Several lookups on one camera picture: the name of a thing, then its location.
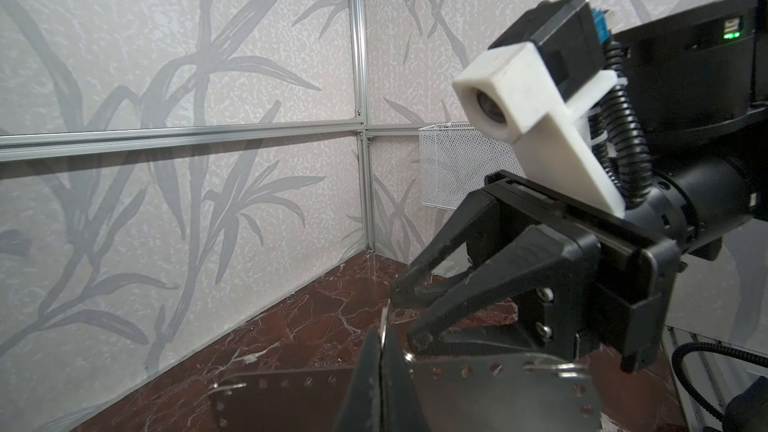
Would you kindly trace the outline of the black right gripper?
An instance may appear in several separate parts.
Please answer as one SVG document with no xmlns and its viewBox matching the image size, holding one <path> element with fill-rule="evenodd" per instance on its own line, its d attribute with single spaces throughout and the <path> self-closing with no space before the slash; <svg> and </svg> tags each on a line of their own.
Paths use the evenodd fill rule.
<svg viewBox="0 0 768 432">
<path fill-rule="evenodd" d="M 462 245 L 472 264 L 428 284 Z M 393 282 L 391 301 L 432 304 L 408 332 L 416 355 L 584 356 L 604 344 L 634 373 L 656 359 L 679 262 L 676 244 L 661 234 L 497 172 Z M 518 307 L 515 322 L 456 328 L 507 299 Z"/>
</svg>

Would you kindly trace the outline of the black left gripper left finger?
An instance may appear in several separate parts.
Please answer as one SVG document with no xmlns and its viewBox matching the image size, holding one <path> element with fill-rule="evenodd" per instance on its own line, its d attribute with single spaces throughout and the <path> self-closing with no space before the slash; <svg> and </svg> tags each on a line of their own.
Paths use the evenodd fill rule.
<svg viewBox="0 0 768 432">
<path fill-rule="evenodd" d="M 380 430 L 380 359 L 380 335 L 377 331 L 371 330 L 363 341 L 334 426 L 335 431 L 373 432 Z"/>
</svg>

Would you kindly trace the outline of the silver keyring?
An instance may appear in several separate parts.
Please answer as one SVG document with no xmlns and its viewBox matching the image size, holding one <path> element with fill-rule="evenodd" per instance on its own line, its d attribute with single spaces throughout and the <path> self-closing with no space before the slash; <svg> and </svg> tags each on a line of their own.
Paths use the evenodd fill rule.
<svg viewBox="0 0 768 432">
<path fill-rule="evenodd" d="M 390 303 L 387 303 L 381 310 L 379 327 L 378 327 L 379 348 L 381 350 L 383 350 L 386 345 L 388 324 L 389 324 L 389 312 L 390 312 Z"/>
</svg>

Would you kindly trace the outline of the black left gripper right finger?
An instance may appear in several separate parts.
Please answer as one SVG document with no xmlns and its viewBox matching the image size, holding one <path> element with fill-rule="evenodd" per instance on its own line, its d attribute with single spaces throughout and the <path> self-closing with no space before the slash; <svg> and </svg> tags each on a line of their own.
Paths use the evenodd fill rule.
<svg viewBox="0 0 768 432">
<path fill-rule="evenodd" d="M 385 332 L 380 359 L 382 431 L 428 431 L 410 369 L 397 337 Z"/>
</svg>

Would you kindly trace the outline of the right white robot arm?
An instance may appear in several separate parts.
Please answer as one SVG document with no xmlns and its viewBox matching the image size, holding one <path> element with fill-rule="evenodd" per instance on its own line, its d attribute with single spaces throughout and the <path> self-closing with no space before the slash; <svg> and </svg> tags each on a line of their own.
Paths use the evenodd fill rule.
<svg viewBox="0 0 768 432">
<path fill-rule="evenodd" d="M 767 0 L 619 33 L 588 0 L 545 2 L 453 88 L 521 173 L 489 174 L 393 283 L 421 312 L 411 351 L 651 365 L 683 257 L 767 217 Z"/>
</svg>

